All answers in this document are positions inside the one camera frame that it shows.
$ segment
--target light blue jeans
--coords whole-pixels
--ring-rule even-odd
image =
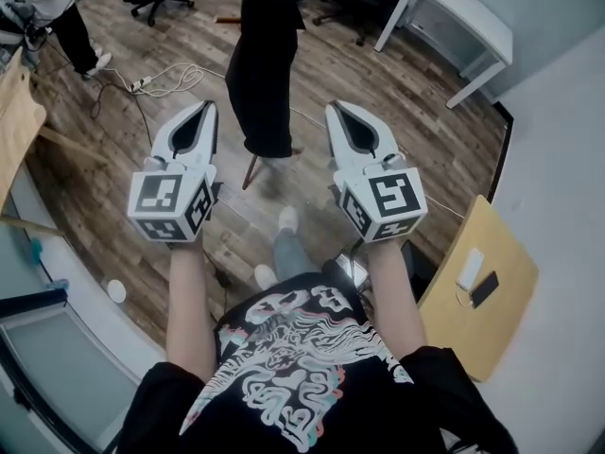
[[[282,229],[273,242],[273,262],[280,283],[305,272],[320,272],[290,229]]]

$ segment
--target black pants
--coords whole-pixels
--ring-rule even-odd
[[[88,30],[79,14],[76,4],[67,9],[63,15],[51,24],[57,34],[59,44],[67,55],[76,72],[84,74],[96,66],[95,51],[88,39]]]

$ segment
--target wooden table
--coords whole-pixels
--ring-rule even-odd
[[[397,7],[390,15],[385,29],[380,34],[380,38],[374,49],[378,52],[382,50],[389,38],[395,25],[406,11],[411,0],[399,0]],[[471,34],[473,34],[486,48],[474,62],[472,62],[460,75],[468,76],[481,63],[486,60],[490,54],[495,57],[495,63],[490,65],[475,79],[473,79],[464,89],[458,92],[454,97],[447,101],[446,106],[453,108],[463,99],[468,97],[474,91],[479,89],[488,80],[502,71],[507,65],[512,64],[512,32],[510,29],[496,17],[485,5],[478,0],[430,0],[450,13],[458,22],[460,22]]]
[[[107,158],[43,125],[46,120],[46,109],[31,97],[29,90],[31,75],[21,64],[21,56],[22,50],[19,49],[12,57],[7,72],[0,77],[0,214],[17,171],[38,135],[100,163],[109,162]],[[34,79],[44,83],[43,79],[35,77]],[[0,216],[0,222],[37,232],[62,235],[61,231],[18,218]]]
[[[499,281],[477,309],[460,304],[470,300],[456,284],[472,248],[485,255],[474,286],[491,271]],[[419,303],[428,343],[452,348],[472,378],[487,380],[523,317],[537,279],[538,268],[525,247],[478,196]]]

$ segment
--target white round object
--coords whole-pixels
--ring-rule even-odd
[[[120,304],[124,303],[126,300],[126,288],[124,288],[122,282],[117,279],[112,279],[107,285],[107,293],[114,303]]]

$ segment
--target black sleeve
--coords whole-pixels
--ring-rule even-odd
[[[182,421],[203,386],[197,376],[177,365],[155,365],[132,400],[117,452],[172,452]]]
[[[400,362],[431,417],[459,437],[460,446],[477,444],[491,454],[518,453],[451,349],[424,346]]]

